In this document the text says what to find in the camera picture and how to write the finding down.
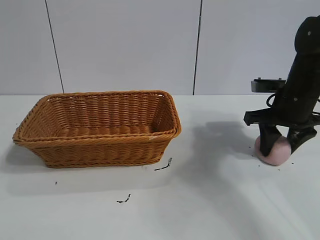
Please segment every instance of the soft ball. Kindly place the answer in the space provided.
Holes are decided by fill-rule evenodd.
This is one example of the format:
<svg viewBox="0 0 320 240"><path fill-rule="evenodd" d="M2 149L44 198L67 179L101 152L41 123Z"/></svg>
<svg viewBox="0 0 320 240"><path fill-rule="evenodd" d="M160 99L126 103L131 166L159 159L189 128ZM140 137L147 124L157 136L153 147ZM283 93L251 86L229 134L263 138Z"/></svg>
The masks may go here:
<svg viewBox="0 0 320 240"><path fill-rule="evenodd" d="M287 161L291 155L291 145L286 137L281 136L279 139L274 143L271 152L268 156L263 156L260 151L260 143L261 139L260 136L255 140L254 144L254 151L257 157L270 165L273 166L280 166L285 161Z"/></svg>

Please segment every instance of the robotic arm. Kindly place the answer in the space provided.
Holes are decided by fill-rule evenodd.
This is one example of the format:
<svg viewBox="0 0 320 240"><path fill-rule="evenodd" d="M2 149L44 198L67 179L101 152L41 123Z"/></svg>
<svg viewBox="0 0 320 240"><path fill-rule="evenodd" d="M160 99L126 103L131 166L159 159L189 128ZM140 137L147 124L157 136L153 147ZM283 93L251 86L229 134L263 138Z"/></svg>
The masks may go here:
<svg viewBox="0 0 320 240"><path fill-rule="evenodd" d="M259 124L259 151L268 157L282 136L277 125L288 127L287 141L291 154L303 143L314 138L320 125L320 113L314 112L320 96L320 16L308 17L299 27L294 41L296 56L287 81L255 79L253 92L272 94L269 108L247 111L245 123Z"/></svg>

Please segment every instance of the white table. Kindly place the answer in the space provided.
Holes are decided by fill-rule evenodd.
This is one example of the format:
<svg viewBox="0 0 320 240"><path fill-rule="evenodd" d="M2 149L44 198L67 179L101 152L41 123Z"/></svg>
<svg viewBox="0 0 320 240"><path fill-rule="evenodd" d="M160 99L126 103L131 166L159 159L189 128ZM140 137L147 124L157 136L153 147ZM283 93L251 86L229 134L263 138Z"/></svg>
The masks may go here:
<svg viewBox="0 0 320 240"><path fill-rule="evenodd" d="M12 143L39 98L0 96L0 239L320 239L320 136L280 167L261 163L243 117L266 96L177 96L182 133L159 163L75 169Z"/></svg>

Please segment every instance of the woven basket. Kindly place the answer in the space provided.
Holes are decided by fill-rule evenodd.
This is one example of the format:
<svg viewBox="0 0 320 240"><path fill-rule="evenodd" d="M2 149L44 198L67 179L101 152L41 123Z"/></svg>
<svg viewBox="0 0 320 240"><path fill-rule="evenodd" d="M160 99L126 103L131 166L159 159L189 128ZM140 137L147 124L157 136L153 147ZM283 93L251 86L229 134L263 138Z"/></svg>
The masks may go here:
<svg viewBox="0 0 320 240"><path fill-rule="evenodd" d="M163 91L53 94L40 99L13 135L50 168L158 162L181 132Z"/></svg>

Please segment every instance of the basket rim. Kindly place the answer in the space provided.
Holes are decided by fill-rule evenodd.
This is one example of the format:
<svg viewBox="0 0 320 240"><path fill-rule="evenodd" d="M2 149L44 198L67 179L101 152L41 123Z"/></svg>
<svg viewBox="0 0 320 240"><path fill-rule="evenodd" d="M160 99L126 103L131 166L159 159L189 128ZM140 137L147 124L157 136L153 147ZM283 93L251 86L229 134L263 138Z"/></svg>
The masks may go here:
<svg viewBox="0 0 320 240"><path fill-rule="evenodd" d="M40 111L41 106L46 104L50 99L89 97L89 96L120 96L120 95L136 95L136 94L159 94L168 98L168 103L171 108L173 128L167 131L157 131L153 133L130 133L130 134L97 134L97 135L82 135L82 136L53 136L53 137L24 137L26 125ZM181 123L178 112L172 96L163 90L133 90L133 91L104 91L104 92L75 92L75 93L56 93L42 97L34 107L29 111L27 116L17 127L12 139L21 146L66 146L66 144L82 145L82 144L107 144L107 143L126 143L145 142L145 141L165 141L177 137L181 132Z"/></svg>

